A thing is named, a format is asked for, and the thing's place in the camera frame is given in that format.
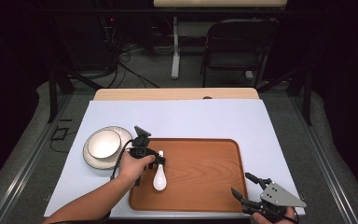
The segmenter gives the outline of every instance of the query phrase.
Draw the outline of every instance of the chair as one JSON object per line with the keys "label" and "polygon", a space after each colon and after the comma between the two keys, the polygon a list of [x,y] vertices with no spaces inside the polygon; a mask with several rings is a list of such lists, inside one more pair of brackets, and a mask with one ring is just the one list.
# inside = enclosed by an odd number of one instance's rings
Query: chair
{"label": "chair", "polygon": [[208,31],[201,73],[205,87],[208,69],[255,71],[253,87],[261,78],[276,21],[232,19],[215,23]]}

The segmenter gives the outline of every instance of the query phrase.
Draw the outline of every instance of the white tabletop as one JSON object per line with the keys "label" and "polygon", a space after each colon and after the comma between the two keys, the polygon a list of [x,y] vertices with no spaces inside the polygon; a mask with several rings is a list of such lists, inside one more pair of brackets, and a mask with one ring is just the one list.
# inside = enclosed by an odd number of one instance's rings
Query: white tabletop
{"label": "white tabletop", "polygon": [[284,7],[287,0],[154,0],[155,7]]}
{"label": "white tabletop", "polygon": [[[137,125],[156,138],[229,138],[240,147],[244,172],[271,178],[298,196],[269,114],[262,100],[212,99],[166,101],[91,101],[45,217],[73,199],[109,181],[112,171],[94,169],[83,159],[89,136],[107,126],[119,126],[136,136]],[[260,202],[262,189],[246,180],[249,199]],[[129,193],[112,209],[112,218],[225,218],[245,214],[148,212],[129,207]],[[297,212],[304,215],[304,210]]]}

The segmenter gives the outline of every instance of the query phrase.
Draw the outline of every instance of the chair backrest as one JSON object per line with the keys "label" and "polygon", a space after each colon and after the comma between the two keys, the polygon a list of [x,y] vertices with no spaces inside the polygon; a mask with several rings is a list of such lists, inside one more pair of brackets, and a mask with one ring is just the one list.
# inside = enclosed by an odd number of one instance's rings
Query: chair backrest
{"label": "chair backrest", "polygon": [[208,31],[207,45],[212,38],[232,40],[270,40],[277,30],[276,21],[230,19],[215,23]]}

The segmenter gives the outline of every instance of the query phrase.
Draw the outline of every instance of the wooden tray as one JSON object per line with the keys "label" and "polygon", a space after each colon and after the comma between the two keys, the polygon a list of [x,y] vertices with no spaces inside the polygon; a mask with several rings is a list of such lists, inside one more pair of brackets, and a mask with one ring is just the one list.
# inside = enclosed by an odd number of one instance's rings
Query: wooden tray
{"label": "wooden tray", "polygon": [[153,138],[149,148],[164,151],[167,188],[157,191],[157,165],[146,169],[130,192],[130,207],[142,211],[242,212],[231,188],[247,198],[241,154],[230,139]]}

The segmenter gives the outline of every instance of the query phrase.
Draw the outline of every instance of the human arm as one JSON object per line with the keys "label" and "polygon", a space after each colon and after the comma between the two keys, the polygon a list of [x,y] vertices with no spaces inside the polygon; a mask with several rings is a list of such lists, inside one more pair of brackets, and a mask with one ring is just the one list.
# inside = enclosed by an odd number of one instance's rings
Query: human arm
{"label": "human arm", "polygon": [[[286,217],[290,217],[291,219],[294,219],[295,218],[295,209],[292,207],[287,207],[286,213],[284,215]],[[258,224],[271,224],[270,221],[268,221],[266,218],[264,218],[259,213],[253,213],[252,216]],[[293,222],[286,220],[286,219],[282,219],[281,221],[276,222],[275,224],[293,224]]]}
{"label": "human arm", "polygon": [[43,224],[103,218],[134,186],[145,166],[154,159],[155,156],[147,156],[137,160],[128,152],[124,152],[119,166],[120,171],[115,179],[66,204],[48,217]]}

